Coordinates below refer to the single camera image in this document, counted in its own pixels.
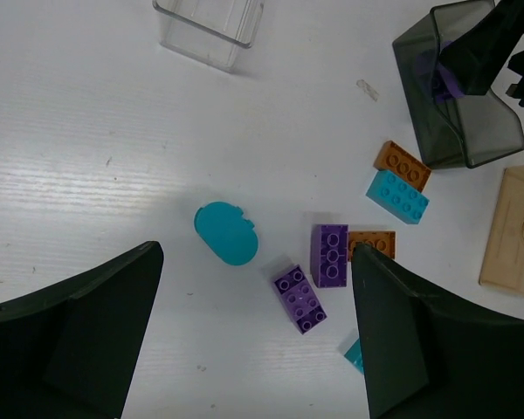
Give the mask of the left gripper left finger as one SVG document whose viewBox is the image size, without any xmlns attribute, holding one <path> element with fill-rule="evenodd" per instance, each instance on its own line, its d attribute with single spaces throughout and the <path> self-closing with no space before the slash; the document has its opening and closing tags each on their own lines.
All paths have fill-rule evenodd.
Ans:
<svg viewBox="0 0 524 419">
<path fill-rule="evenodd" d="M 0 303 L 0 418 L 119 418 L 152 312 L 162 247 Z"/>
</svg>

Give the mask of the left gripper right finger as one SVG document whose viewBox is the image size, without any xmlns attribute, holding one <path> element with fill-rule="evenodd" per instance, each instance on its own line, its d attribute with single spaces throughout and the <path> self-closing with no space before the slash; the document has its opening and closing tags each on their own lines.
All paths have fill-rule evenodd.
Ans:
<svg viewBox="0 0 524 419">
<path fill-rule="evenodd" d="M 366 245 L 352 261 L 373 418 L 524 418 L 524 319 L 476 305 Z"/>
</svg>

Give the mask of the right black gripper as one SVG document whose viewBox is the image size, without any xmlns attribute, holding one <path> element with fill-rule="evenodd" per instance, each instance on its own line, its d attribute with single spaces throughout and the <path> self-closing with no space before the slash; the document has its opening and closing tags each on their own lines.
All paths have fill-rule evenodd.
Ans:
<svg viewBox="0 0 524 419">
<path fill-rule="evenodd" d="M 509 60 L 521 76 L 506 95 L 524 107 L 524 51 L 513 54 L 524 35 L 524 1 L 501 1 L 479 23 L 446 46 L 438 62 L 448 69 L 468 96 L 485 95 Z"/>
</svg>

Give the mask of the purple oval lego piece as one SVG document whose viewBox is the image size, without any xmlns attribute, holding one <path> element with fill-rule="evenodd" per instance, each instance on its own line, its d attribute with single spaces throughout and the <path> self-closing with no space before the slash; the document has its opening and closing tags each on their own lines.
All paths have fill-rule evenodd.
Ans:
<svg viewBox="0 0 524 419">
<path fill-rule="evenodd" d="M 418 54 L 414 61 L 413 72 L 424 95 L 435 104 L 464 98 L 453 74 L 436 58 L 436 51 L 430 49 Z"/>
</svg>

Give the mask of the purple tall lego brick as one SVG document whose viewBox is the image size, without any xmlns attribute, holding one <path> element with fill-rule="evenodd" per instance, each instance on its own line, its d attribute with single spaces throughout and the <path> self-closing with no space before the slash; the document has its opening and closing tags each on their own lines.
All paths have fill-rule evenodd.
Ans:
<svg viewBox="0 0 524 419">
<path fill-rule="evenodd" d="M 310 246 L 310 273 L 318 288 L 347 286 L 348 226 L 316 224 Z"/>
</svg>

